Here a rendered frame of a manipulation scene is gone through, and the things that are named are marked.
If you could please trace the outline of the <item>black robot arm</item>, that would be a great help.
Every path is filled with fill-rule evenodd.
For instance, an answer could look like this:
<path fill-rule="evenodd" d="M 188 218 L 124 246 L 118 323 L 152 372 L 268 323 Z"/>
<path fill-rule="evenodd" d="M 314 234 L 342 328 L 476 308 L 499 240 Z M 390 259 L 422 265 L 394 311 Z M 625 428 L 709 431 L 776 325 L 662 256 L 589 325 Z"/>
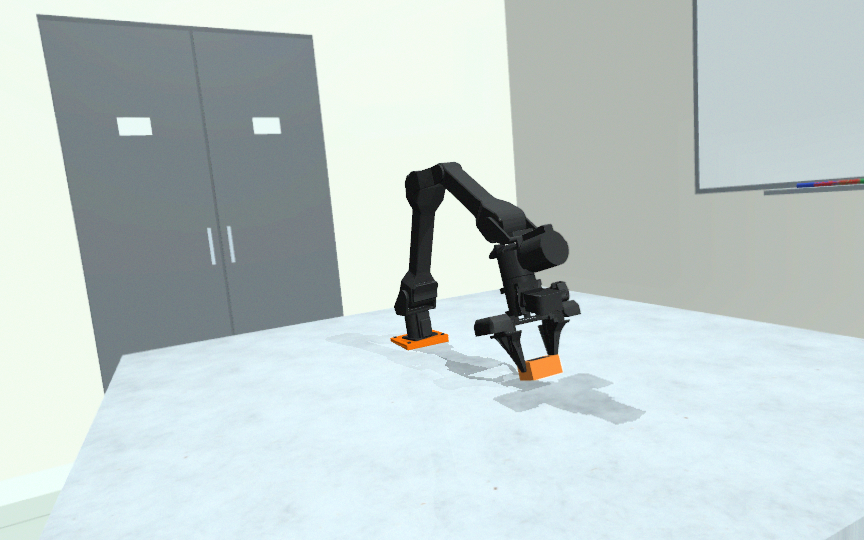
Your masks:
<path fill-rule="evenodd" d="M 405 317 L 407 335 L 402 339 L 419 341 L 438 335 L 432 332 L 428 311 L 436 309 L 438 297 L 438 282 L 430 269 L 435 212 L 446 189 L 473 214 L 483 237 L 489 243 L 499 243 L 489 259 L 497 258 L 502 281 L 561 265 L 568 258 L 567 241 L 552 224 L 536 227 L 519 207 L 492 196 L 459 163 L 438 163 L 412 171 L 406 176 L 405 189 L 412 208 L 409 270 L 401 280 L 394 305 L 396 315 Z M 548 288 L 538 282 L 528 290 L 516 286 L 518 316 L 562 311 L 562 302 L 569 300 L 564 281 L 551 283 Z"/>

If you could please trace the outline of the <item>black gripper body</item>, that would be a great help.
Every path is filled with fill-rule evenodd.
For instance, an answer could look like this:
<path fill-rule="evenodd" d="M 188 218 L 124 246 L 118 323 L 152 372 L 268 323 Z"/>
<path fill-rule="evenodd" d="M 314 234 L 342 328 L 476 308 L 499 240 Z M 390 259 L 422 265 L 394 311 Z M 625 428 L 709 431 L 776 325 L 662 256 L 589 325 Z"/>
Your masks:
<path fill-rule="evenodd" d="M 542 321 L 542 324 L 548 324 L 565 320 L 564 317 L 581 314 L 579 304 L 575 300 L 569 300 L 562 302 L 562 311 L 550 312 L 547 315 L 535 314 L 534 316 L 531 316 L 532 312 L 530 314 L 530 312 L 526 311 L 527 314 L 523 314 L 524 318 L 519 319 L 515 305 L 516 286 L 518 286 L 518 289 L 524 288 L 525 290 L 528 290 L 534 288 L 534 285 L 538 281 L 542 285 L 541 279 L 536 280 L 535 274 L 516 277 L 503 281 L 503 288 L 500 288 L 500 293 L 505 294 L 509 311 L 506 311 L 505 314 L 476 320 L 474 324 L 475 336 L 478 337 L 489 334 L 499 335 L 510 333 L 516 331 L 516 325 L 521 325 L 539 320 Z"/>

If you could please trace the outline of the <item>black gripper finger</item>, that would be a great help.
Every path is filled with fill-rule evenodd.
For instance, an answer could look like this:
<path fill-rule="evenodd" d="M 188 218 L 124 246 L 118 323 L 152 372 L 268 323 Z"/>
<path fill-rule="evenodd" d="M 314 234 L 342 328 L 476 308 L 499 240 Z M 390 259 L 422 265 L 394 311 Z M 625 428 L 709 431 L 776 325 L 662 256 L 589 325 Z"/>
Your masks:
<path fill-rule="evenodd" d="M 521 372 L 526 372 L 526 363 L 523 355 L 523 350 L 520 342 L 522 330 L 493 335 L 490 336 L 491 339 L 496 339 L 496 341 L 505 349 L 514 363 L 517 365 Z"/>
<path fill-rule="evenodd" d="M 537 325 L 543 340 L 547 355 L 558 355 L 561 330 L 570 319 Z"/>

